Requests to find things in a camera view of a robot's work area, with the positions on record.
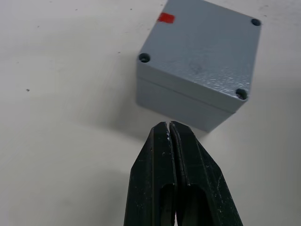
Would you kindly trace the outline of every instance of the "box side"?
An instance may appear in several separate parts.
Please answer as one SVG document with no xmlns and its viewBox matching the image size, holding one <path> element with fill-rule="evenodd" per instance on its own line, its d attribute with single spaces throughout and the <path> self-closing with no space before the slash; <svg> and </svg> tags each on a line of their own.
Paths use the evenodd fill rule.
<svg viewBox="0 0 301 226">
<path fill-rule="evenodd" d="M 232 97 L 208 87 L 191 83 L 164 71 L 148 66 L 148 63 L 137 62 L 137 78 L 150 81 L 171 91 L 181 93 L 191 99 L 203 102 L 209 106 L 229 113 L 236 110 L 245 102 L 238 97 Z"/>
<path fill-rule="evenodd" d="M 137 78 L 137 103 L 195 128 L 210 132 L 232 114 Z"/>
</svg>

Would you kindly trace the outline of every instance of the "screw hole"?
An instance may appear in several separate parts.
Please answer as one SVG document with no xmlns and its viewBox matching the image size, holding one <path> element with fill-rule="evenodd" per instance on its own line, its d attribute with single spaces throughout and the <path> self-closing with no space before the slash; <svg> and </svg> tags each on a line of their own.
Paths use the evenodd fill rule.
<svg viewBox="0 0 301 226">
<path fill-rule="evenodd" d="M 260 25 L 261 25 L 261 22 L 260 22 L 260 20 L 258 20 L 258 19 L 252 19 L 252 20 L 251 20 L 251 23 L 252 23 L 253 25 L 255 25 L 255 26 L 260 26 Z"/>
<path fill-rule="evenodd" d="M 247 97 L 248 97 L 248 94 L 247 94 L 247 92 L 244 89 L 237 89 L 236 90 L 236 96 L 239 99 L 246 100 Z"/>
<path fill-rule="evenodd" d="M 141 53 L 139 55 L 139 60 L 142 62 L 142 63 L 147 63 L 149 62 L 151 59 L 150 59 L 150 55 L 148 55 L 147 53 Z"/>
</svg>

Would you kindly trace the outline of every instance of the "white table surface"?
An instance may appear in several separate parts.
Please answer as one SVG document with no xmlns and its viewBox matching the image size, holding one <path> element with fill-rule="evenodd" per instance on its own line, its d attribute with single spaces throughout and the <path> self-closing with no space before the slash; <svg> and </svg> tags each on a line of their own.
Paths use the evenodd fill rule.
<svg viewBox="0 0 301 226">
<path fill-rule="evenodd" d="M 194 131 L 245 226 L 299 226 L 301 1 L 211 1 L 263 25 L 250 100 Z M 0 2 L 1 226 L 123 225 L 130 168 L 171 120 L 135 103 L 135 58 L 165 2 Z"/>
</svg>

